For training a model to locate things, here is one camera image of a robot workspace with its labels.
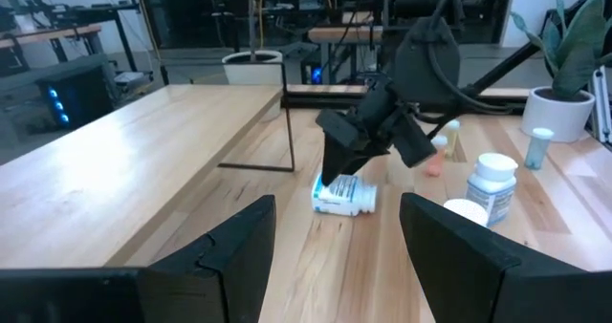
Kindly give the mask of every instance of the white plant pot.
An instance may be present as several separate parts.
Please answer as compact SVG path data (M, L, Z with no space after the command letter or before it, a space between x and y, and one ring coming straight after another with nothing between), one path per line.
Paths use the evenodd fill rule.
M584 98L579 102L564 102L540 96L542 90L552 90L550 87L534 88L527 98L521 129L523 133L532 136L534 128L543 127L555 132L552 141L574 142L584 133L584 125L589 119L595 97L581 91Z
M253 65L253 64L231 64L232 60L236 61L236 58L246 57L247 59L251 56L251 52L240 52L237 54L230 54L224 57L223 67L226 71L229 84L238 85L267 85L267 84L280 84L283 85L283 74L282 69L278 63L283 61L283 54L277 51L255 51L255 55L268 55L272 58L264 60L263 62L270 62L274 64L270 65ZM280 115L280 99L274 104L272 108L264 115L260 121L269 121L278 118Z

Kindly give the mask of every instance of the bottle cap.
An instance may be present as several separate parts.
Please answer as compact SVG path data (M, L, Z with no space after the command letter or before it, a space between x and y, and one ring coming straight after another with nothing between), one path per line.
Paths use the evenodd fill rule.
M445 127L452 130L458 130L459 127L461 127L461 122L459 122L459 120L451 120Z
M437 136L431 140L431 143L433 144L433 146L438 146L438 147L447 146L448 138L446 136Z
M534 137L542 140L551 140L555 136L555 132L548 128L534 128L532 132L534 133Z
M505 182L514 176L518 167L516 161L498 153L485 153L478 157L476 174L495 182Z
M486 227L489 222L489 213L487 213L487 210L473 201L467 199L448 200L444 203L444 207L480 226Z

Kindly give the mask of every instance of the clear plastic bottle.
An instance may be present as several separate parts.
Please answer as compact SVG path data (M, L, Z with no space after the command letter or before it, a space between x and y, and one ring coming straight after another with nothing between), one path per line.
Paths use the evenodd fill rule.
M532 139L529 142L529 150L525 157L525 167L532 170L538 170L542 167L546 150L551 143L551 139L555 132L548 128L534 128Z
M488 226L506 217L516 187L516 161L508 156L486 153L478 157L468 178L466 199L483 206L489 214Z
M459 120L452 120L447 123L442 129L442 133L447 136L447 157L450 158L455 152L455 144L457 143L457 137L459 136L459 128L461 128L461 122Z

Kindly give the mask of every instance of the white pill bottle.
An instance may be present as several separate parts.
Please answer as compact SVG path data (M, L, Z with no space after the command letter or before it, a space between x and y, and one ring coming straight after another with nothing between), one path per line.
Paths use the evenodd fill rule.
M478 157L474 172L468 178L466 199L483 206L489 214L488 226L500 222L510 210L516 188L516 161L497 153Z

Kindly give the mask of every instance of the wooden tabletop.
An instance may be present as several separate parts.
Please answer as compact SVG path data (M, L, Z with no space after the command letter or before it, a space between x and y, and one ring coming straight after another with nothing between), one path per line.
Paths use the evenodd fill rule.
M289 84L289 92L312 93L312 94L365 94L367 88L363 85L314 85L314 84ZM527 97L529 89L490 88L485 90L482 97Z
M342 15L342 23L348 24L351 22L352 12L345 12ZM372 20L370 11L358 11L353 17L352 23L364 23ZM315 43L335 43L339 42L344 33L346 43L369 43L370 42L370 27L352 27L348 31L346 27L314 27L308 31L308 37ZM383 27L375 26L372 32L372 39L375 42L381 41L383 37Z
M78 34L86 34L91 32L99 32L102 30L100 25L89 25L84 27L76 28ZM59 29L50 31L38 31L36 33L16 34L15 37L20 45L29 44L33 42L47 41L59 37L75 36L75 29ZM13 47L14 43L10 39L0 40L0 49Z
M529 171L522 166L529 138L519 130L519 117L461 117L455 157L442 177L406 168L392 150L360 172L378 186L376 213L351 218L312 209L323 155L316 116L292 111L297 172L215 169L200 184L206 197L160 228L141 262L147 252L147 262L167 255L274 194L275 249L260 322L433 322L405 249L400 196L414 191L439 204L462 197L476 158L497 151L521 167L510 215L493 230L583 269L612 269L612 154L586 134L574 144L552 144L543 168ZM285 128L283 118L257 124L227 161L288 164Z
M123 265L281 95L174 85L0 167L0 268Z

